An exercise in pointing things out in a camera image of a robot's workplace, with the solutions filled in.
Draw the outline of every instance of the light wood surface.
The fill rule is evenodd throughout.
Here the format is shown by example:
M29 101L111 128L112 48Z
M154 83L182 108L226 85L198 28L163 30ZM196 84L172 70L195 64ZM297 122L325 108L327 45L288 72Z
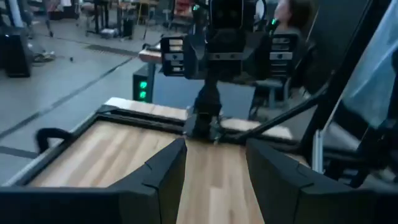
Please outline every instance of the light wood surface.
M162 63L162 53L151 50L141 50L138 57L147 63Z
M107 105L185 119L185 110L111 98ZM252 128L258 123L232 119L225 126ZM291 138L275 127L266 134ZM31 183L40 187L107 187L123 178L178 136L99 121ZM264 223L249 178L245 148L186 139L185 182L178 224Z

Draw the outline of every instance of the black box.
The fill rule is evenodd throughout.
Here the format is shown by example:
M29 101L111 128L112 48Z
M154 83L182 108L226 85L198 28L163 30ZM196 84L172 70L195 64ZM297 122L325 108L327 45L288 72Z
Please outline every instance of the black box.
M3 29L0 35L0 49L3 55L3 66L7 76L30 77L32 53L27 45L27 35L24 29Z

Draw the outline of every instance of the table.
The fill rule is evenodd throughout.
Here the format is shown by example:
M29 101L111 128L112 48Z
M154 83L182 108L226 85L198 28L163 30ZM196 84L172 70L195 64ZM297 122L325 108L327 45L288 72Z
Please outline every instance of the table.
M186 111L138 101L111 98L106 105L171 118L186 119ZM224 121L228 128L246 130L259 123L240 119ZM287 128L276 126L267 135L291 138ZM176 138L173 134L114 123L96 123L29 185L36 187L107 187L141 166ZM208 144L191 139L178 224L264 223L246 164L245 148ZM292 156L305 163L303 158ZM18 173L29 170L37 160Z
M109 9L108 9L108 4L112 0L94 0L94 20L95 20L95 33L99 34L100 33L100 25L98 24L98 6L103 7L103 11L101 10L101 28L104 29L104 23L105 23L105 28L109 28Z

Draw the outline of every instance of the green light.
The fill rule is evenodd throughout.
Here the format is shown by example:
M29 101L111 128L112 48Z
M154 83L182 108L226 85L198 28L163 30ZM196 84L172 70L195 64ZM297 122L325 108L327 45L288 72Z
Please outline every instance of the green light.
M145 99L146 96L147 96L147 92L145 92L145 91L139 92L139 98L140 99Z
M146 89L146 88L147 88L147 85L148 85L147 82L142 81L142 82L139 83L139 88Z

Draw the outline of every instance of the wooden tabletop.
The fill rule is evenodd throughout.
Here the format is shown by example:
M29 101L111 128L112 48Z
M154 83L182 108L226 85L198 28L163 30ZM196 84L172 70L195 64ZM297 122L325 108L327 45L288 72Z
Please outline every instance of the wooden tabletop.
M162 63L162 53L156 52L153 50L141 50L138 54L138 57L147 63Z
M185 119L185 110L111 98L107 105ZM223 123L245 130L256 122L231 119ZM265 134L291 138L287 128ZM128 175L171 143L169 133L99 121L31 183L39 187L107 187ZM186 140L188 154L178 224L264 223L249 178L245 148ZM302 158L293 156L302 162Z

